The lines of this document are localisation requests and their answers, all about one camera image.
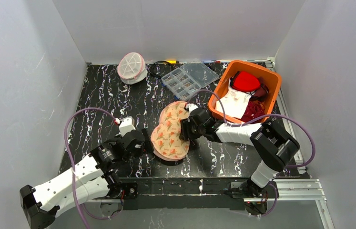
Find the black cable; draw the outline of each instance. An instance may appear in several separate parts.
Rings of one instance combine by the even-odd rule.
[[[253,207],[250,207],[251,209],[256,209],[259,214],[263,214],[262,211],[256,206],[256,204],[252,204],[252,206]]]
[[[119,211],[121,211],[121,210],[116,210],[116,211],[114,211],[114,212],[111,214],[111,216],[113,216],[116,212],[119,212]]]
[[[158,79],[161,79],[162,76],[157,74],[157,70],[155,68],[156,68],[157,64],[160,64],[160,63],[169,65],[171,67],[171,71],[173,70],[173,65],[171,63],[169,63],[168,61],[157,61],[157,62],[153,63],[150,67],[150,75],[154,76],[155,78],[158,78]]]
[[[209,64],[209,63],[204,63],[207,67],[210,68],[210,70],[212,70],[213,72],[215,72],[215,69]]]
[[[254,90],[254,91],[252,91],[252,92],[244,92],[244,93],[253,96],[254,94],[256,94],[256,90]]]

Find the heart-shaped cushion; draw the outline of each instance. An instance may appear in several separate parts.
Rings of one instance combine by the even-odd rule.
[[[165,161],[178,161],[188,154],[189,141],[179,139],[181,120],[189,117],[186,102],[169,104],[161,111],[160,123],[151,134],[154,154]]]
[[[253,92],[258,89],[261,84],[258,79],[250,73],[238,71],[231,79],[230,86],[241,92]]]

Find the mesh laundry bag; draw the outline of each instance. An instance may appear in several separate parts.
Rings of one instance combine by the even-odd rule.
[[[125,84],[138,83],[147,76],[144,59],[136,52],[125,55],[116,70]]]

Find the patterned pad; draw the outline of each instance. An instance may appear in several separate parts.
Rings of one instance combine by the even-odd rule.
[[[169,104],[161,111],[160,124],[151,134],[154,154],[165,161],[178,161],[188,154],[189,141],[179,139],[181,119],[189,117],[185,108],[186,102],[178,101]]]

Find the white cloth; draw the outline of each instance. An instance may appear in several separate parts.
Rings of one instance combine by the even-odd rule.
[[[241,119],[245,113],[246,107],[248,106],[249,99],[252,96],[245,92],[240,92],[230,86],[228,86],[228,92],[221,99],[221,103],[224,106],[225,114],[233,118]],[[220,103],[216,102],[217,111],[223,112]]]

